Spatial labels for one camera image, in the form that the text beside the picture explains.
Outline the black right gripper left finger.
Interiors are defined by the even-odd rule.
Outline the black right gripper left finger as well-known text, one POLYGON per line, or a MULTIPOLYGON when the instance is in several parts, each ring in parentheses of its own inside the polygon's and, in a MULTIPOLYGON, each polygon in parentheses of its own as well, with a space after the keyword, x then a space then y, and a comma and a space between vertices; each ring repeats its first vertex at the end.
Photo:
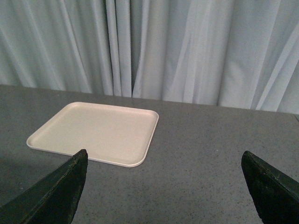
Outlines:
POLYGON ((68 161, 0 208, 2 224, 70 224, 85 185, 88 154, 68 161))

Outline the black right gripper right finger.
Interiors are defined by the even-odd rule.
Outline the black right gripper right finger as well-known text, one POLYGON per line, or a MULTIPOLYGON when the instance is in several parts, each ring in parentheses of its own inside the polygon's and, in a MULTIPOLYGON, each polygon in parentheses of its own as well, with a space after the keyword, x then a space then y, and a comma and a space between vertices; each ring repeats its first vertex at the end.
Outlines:
POLYGON ((264 224, 299 222, 299 183, 250 151, 241 167, 255 208, 264 224))

